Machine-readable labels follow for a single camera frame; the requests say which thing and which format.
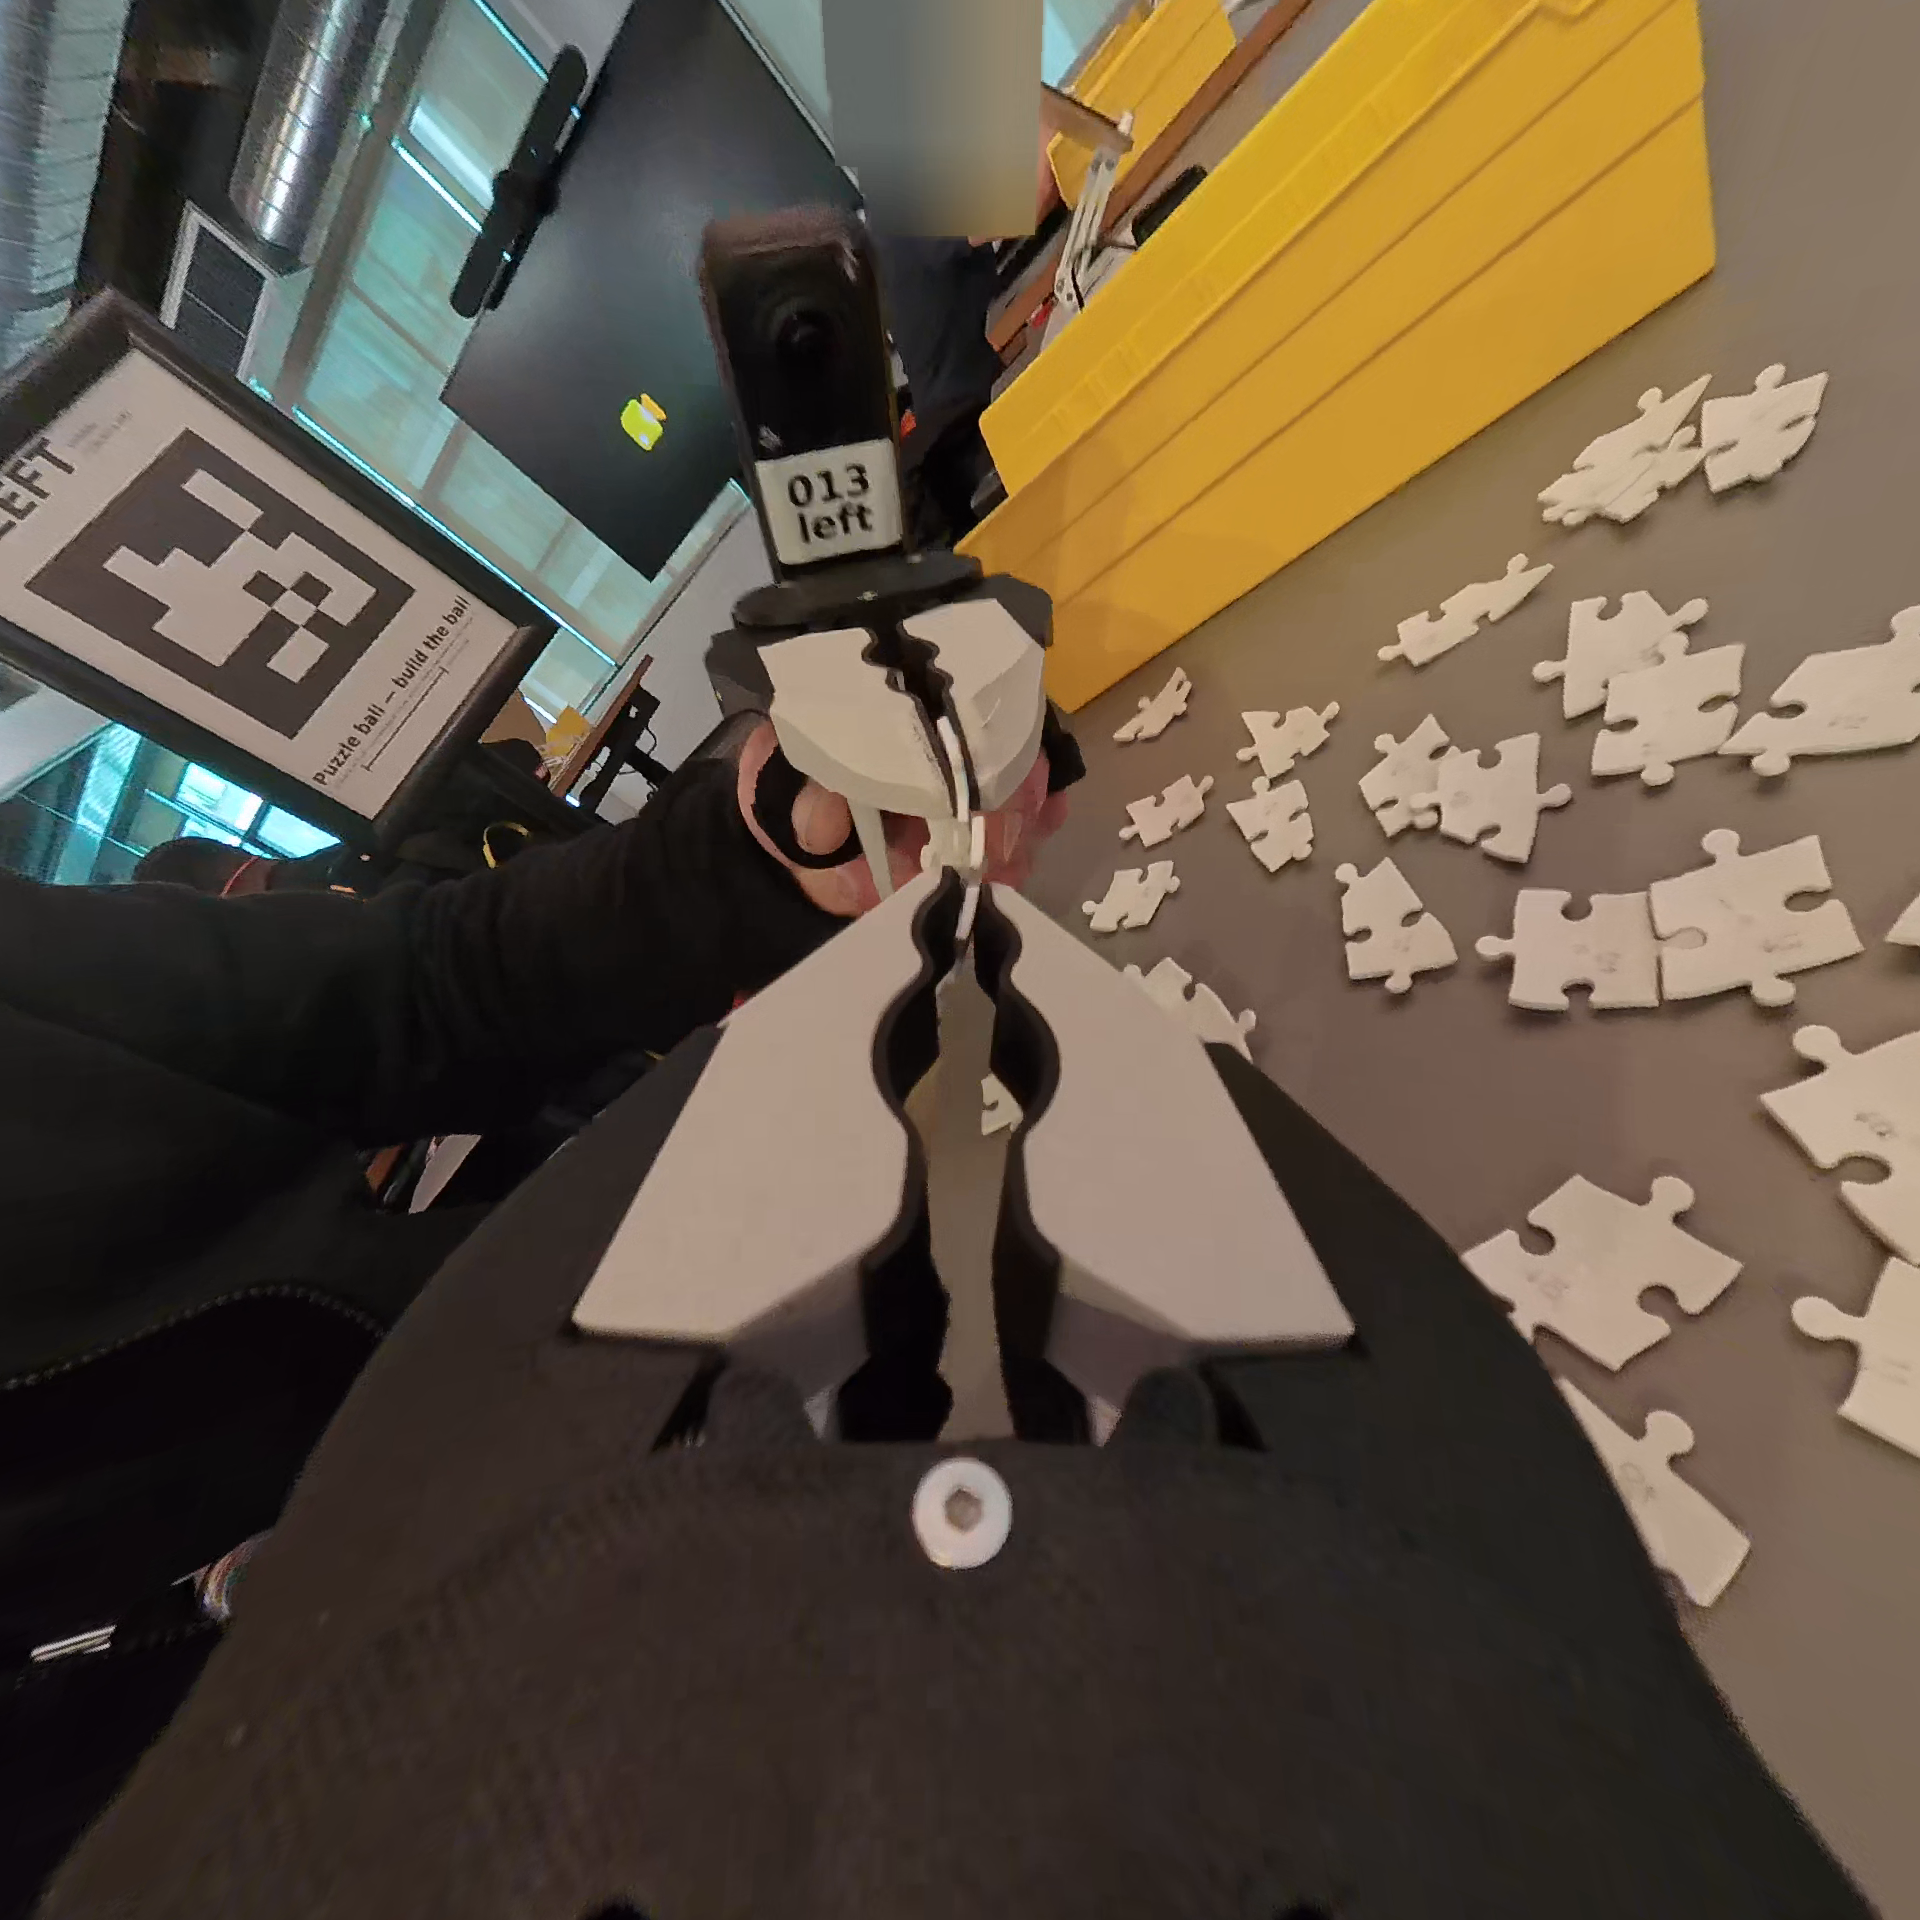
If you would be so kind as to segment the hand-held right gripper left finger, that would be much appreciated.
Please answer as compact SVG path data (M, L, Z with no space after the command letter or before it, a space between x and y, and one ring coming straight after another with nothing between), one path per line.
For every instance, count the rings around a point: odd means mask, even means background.
M868 1360L876 1263L923 1208L901 1109L961 918L961 879L919 877L718 1027L574 1332L718 1350L830 1419Z

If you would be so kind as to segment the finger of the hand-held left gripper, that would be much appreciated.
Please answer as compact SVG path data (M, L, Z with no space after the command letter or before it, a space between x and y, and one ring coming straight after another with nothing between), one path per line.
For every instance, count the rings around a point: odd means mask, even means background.
M907 685L943 766L970 800L1010 800L1043 736L1043 646L1000 598L962 598L901 622Z
M864 628L803 632L757 650L781 754L852 807L925 823L964 819L966 778L939 738L955 656L931 630L899 634L903 663L872 659Z

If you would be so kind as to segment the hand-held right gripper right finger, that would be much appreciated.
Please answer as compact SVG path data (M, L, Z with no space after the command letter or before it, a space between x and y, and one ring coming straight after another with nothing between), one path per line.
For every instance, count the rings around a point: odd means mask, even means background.
M992 1242L1016 1427L1116 1421L1146 1376L1322 1354L1355 1332L1209 1048L1006 888L974 975L1014 1125Z

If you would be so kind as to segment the assembled white puzzle section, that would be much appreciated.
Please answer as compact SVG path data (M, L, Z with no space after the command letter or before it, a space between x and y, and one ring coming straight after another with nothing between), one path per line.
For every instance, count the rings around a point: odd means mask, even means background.
M927 821L929 841L921 865L949 873L962 884L962 902L951 936L951 963L947 965L949 973L959 973L972 954L972 934L986 873L986 815L974 776L972 750L949 697L943 699L933 721L933 744L947 774L949 819L943 823Z

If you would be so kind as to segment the person's left forearm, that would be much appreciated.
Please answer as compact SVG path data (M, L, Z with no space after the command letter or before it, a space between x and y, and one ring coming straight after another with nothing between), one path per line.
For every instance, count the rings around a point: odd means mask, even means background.
M700 760L625 825L372 900L3 877L3 1013L363 1147L534 1113L822 948L848 875L783 863Z

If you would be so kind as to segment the scattered loose white puzzle pieces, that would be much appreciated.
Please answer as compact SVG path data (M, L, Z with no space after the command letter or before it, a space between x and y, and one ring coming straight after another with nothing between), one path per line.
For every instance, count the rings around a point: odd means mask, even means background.
M1041 896L1207 788L1116 967L1180 965L1460 1249L1708 1638L1916 1603L1916 373L1791 354L1781 468L1639 521L1537 494L1629 413L1578 375L1182 642Z

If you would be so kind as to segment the person's left hand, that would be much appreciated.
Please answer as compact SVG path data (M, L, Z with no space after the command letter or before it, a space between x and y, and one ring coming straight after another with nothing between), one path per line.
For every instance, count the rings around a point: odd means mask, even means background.
M797 877L803 896L822 912L836 918L870 912L882 888L858 841L846 798L805 778L789 796L787 829L783 835L769 833L779 784L765 766L781 756L779 742L769 719L745 715L743 721L747 729L738 742L734 786L755 845ZM1065 825L1069 792L1049 782L1051 766L1039 752L1020 790L984 819L984 880L1012 888L1026 884L1045 841Z

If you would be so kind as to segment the black video bar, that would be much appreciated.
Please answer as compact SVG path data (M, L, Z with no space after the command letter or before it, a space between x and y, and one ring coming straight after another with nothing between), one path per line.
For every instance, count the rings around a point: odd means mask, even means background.
M556 206L564 152L588 93L588 60L566 44L515 139L513 154L491 182L491 206L449 294L451 312L473 322L503 300L520 259Z

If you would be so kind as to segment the yellow plastic bin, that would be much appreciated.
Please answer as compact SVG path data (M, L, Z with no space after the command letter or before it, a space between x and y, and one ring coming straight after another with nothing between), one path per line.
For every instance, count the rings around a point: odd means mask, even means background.
M1077 711L1714 267L1699 6L1369 4L988 405Z

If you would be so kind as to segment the framed marker sign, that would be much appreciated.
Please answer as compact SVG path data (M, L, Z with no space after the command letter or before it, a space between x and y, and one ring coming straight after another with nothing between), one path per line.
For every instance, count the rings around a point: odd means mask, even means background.
M102 292L3 379L2 628L45 687L376 847L558 624Z

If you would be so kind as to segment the black wall monitor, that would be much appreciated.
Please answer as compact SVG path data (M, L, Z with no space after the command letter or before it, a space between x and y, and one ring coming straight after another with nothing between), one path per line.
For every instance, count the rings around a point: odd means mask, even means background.
M698 292L704 227L856 206L718 2L633 4L558 162L556 206L467 334L444 405L645 579L736 476Z

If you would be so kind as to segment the silver ventilation duct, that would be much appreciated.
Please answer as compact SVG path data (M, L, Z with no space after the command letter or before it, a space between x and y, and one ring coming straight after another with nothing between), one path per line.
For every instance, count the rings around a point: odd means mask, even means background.
M288 261L317 229L388 2L280 2L226 198L252 243Z

